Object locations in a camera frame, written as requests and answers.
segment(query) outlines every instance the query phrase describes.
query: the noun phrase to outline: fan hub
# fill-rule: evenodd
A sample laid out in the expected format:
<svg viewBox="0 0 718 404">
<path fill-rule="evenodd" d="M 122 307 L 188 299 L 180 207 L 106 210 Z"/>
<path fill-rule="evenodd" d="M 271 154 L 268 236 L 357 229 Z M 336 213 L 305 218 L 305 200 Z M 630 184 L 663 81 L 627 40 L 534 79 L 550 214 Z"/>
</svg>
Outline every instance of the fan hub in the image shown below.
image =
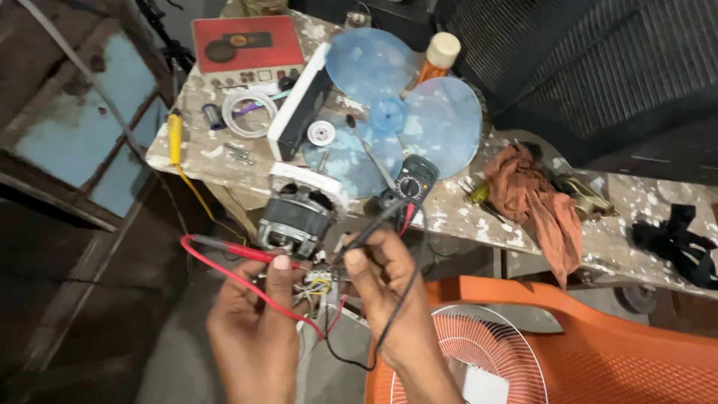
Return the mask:
<svg viewBox="0 0 718 404">
<path fill-rule="evenodd" d="M 382 98 L 370 105 L 369 126 L 379 137 L 395 135 L 404 130 L 409 117 L 406 104 L 397 97 Z"/>
</svg>

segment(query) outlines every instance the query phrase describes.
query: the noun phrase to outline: digital multimeter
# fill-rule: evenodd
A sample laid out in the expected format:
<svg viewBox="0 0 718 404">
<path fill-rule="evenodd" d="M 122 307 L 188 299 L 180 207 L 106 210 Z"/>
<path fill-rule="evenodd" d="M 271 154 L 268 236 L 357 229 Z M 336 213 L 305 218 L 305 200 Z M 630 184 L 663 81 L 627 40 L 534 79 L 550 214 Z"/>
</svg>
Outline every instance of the digital multimeter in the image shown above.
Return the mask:
<svg viewBox="0 0 718 404">
<path fill-rule="evenodd" d="M 396 190 L 387 188 L 379 197 L 379 208 L 388 208 L 397 199 L 421 205 L 439 178 L 439 169 L 419 155 L 409 155 L 394 180 Z"/>
</svg>

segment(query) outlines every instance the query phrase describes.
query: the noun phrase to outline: orange bottle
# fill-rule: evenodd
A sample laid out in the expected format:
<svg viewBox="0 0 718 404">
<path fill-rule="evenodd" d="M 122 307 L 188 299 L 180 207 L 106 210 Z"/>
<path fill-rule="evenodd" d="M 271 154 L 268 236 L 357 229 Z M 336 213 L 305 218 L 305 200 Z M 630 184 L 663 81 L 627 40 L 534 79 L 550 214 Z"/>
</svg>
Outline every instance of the orange bottle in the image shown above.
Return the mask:
<svg viewBox="0 0 718 404">
<path fill-rule="evenodd" d="M 435 77 L 444 77 L 456 61 L 461 50 L 459 39 L 448 32 L 439 32 L 432 37 L 426 49 L 426 61 L 419 73 L 419 83 Z"/>
</svg>

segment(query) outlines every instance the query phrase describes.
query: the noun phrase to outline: wooden table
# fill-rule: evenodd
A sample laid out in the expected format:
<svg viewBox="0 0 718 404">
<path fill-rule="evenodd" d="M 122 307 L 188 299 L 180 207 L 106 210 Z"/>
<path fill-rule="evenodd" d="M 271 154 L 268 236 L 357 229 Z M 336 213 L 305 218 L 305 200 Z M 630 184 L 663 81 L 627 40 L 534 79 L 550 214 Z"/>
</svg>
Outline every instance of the wooden table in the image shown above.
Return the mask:
<svg viewBox="0 0 718 404">
<path fill-rule="evenodd" d="M 223 16 L 237 17 L 238 13 L 236 7 L 229 3 Z M 320 43 L 341 30 L 337 25 L 299 12 L 292 12 L 292 18 L 305 60 L 309 59 Z M 274 159 L 264 138 L 247 140 L 228 129 L 216 132 L 208 129 L 201 107 L 208 102 L 221 104 L 223 98 L 224 93 L 204 80 L 195 66 L 177 102 L 185 117 L 182 168 L 191 178 L 204 181 L 242 225 L 249 231 L 255 231 L 246 212 L 263 207 L 266 203 L 270 194 L 267 173 Z M 342 94 L 335 88 L 320 113 L 345 114 L 341 101 Z M 345 99 L 345 102 L 356 114 L 364 114 L 368 110 L 351 100 Z M 520 226 L 501 224 L 477 206 L 464 202 L 464 192 L 457 183 L 461 177 L 479 183 L 483 177 L 483 168 L 498 150 L 509 142 L 531 140 L 542 146 L 545 154 L 542 163 L 547 168 L 555 173 L 572 172 L 585 178 L 587 183 L 599 188 L 620 213 L 619 217 L 583 223 L 582 267 L 589 272 L 582 272 L 581 275 L 587 284 L 608 286 L 639 283 L 718 299 L 718 292 L 690 285 L 677 275 L 669 266 L 670 263 L 667 265 L 652 254 L 631 247 L 625 237 L 627 229 L 636 220 L 646 219 L 658 224 L 668 218 L 671 203 L 687 203 L 695 205 L 697 210 L 696 219 L 689 229 L 718 243 L 718 226 L 710 206 L 718 198 L 709 187 L 573 170 L 553 147 L 537 136 L 524 131 L 489 132 L 489 128 L 489 124 L 484 125 L 479 150 L 469 167 L 459 175 L 438 182 L 424 202 L 430 231 L 508 250 L 512 253 L 508 257 L 516 258 L 518 253 L 542 255 L 535 241 Z M 158 170 L 175 173 L 169 164 L 167 140 L 167 130 L 163 128 L 147 152 L 147 162 Z M 250 151 L 256 164 L 249 166 L 234 160 L 223 149 L 225 142 L 232 142 Z M 301 154 L 292 164 L 304 164 Z M 350 214 L 362 215 L 365 202 L 352 200 Z M 517 261 L 513 262 L 510 260 L 509 265 L 516 265 Z"/>
</svg>

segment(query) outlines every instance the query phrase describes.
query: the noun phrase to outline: multimeter display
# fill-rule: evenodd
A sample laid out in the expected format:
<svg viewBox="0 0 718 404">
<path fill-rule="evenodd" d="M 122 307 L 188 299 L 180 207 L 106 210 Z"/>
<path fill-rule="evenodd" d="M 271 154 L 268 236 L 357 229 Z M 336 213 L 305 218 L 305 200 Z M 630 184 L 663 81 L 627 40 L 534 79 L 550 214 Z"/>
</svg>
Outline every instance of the multimeter display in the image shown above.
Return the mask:
<svg viewBox="0 0 718 404">
<path fill-rule="evenodd" d="M 409 170 L 409 172 L 413 172 L 417 177 L 421 177 L 421 179 L 427 181 L 432 180 L 432 172 L 421 164 L 407 160 L 404 168 Z"/>
</svg>

